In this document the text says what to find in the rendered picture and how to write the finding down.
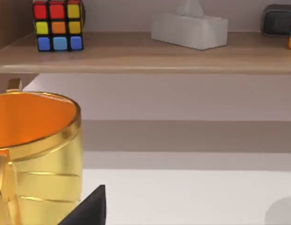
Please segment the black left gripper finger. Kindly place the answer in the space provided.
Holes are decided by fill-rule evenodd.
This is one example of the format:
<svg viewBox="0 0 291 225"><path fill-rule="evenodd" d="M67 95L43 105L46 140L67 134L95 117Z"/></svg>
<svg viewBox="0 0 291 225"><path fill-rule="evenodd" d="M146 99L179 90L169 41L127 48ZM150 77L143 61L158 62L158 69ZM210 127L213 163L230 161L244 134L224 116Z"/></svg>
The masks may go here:
<svg viewBox="0 0 291 225"><path fill-rule="evenodd" d="M99 185L58 225L106 225L105 185Z"/></svg>

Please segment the wooden shelf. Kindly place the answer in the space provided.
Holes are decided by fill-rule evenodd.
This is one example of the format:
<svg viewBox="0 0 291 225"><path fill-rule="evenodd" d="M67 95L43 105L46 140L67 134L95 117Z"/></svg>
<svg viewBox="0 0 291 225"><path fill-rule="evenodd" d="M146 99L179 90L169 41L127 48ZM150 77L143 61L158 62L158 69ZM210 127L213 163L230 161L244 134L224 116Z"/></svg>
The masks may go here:
<svg viewBox="0 0 291 225"><path fill-rule="evenodd" d="M84 50L38 52L32 0L0 0L0 74L140 73L291 75L287 38L260 34L263 9L291 0L200 0L229 20L224 47L197 51L151 39L151 16L181 0L83 0Z"/></svg>

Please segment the dark grey rounded box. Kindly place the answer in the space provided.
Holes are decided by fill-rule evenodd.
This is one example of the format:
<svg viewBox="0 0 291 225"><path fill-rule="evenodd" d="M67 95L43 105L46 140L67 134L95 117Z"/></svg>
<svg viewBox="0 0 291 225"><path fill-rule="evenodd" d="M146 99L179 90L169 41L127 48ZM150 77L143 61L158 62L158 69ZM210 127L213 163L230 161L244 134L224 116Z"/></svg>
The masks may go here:
<svg viewBox="0 0 291 225"><path fill-rule="evenodd" d="M288 36L291 30L291 5L271 4L264 8L261 33L266 36Z"/></svg>

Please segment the white tissue box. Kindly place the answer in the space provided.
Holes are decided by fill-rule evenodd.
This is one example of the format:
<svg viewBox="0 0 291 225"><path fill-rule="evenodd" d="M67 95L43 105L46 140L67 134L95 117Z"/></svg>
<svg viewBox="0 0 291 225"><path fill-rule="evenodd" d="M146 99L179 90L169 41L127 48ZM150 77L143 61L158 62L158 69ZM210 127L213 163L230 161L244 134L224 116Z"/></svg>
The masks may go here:
<svg viewBox="0 0 291 225"><path fill-rule="evenodd" d="M151 38L196 50L225 46L226 18L204 14L199 0L184 0L172 13L152 15Z"/></svg>

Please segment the gold trophy cup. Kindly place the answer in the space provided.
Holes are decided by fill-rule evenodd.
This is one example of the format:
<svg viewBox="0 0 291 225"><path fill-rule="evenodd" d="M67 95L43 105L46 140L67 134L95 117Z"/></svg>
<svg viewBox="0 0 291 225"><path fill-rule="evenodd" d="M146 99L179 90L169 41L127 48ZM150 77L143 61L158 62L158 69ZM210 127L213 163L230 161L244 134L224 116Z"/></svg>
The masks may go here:
<svg viewBox="0 0 291 225"><path fill-rule="evenodd" d="M9 80L0 94L0 225L58 225L80 202L82 167L80 106Z"/></svg>

